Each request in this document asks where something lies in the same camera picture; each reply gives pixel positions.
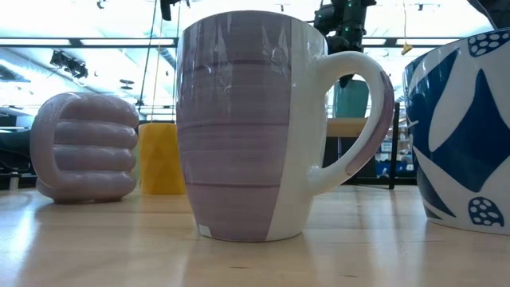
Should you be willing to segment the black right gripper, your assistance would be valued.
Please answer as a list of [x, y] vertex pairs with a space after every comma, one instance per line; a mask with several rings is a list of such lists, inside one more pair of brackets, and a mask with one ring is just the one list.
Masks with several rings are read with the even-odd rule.
[[[325, 36], [329, 54], [363, 51], [367, 8], [375, 4], [375, 0], [331, 0], [327, 5], [320, 3], [320, 8], [315, 11], [313, 26]], [[346, 87], [353, 77], [353, 74], [342, 76], [339, 86]]]

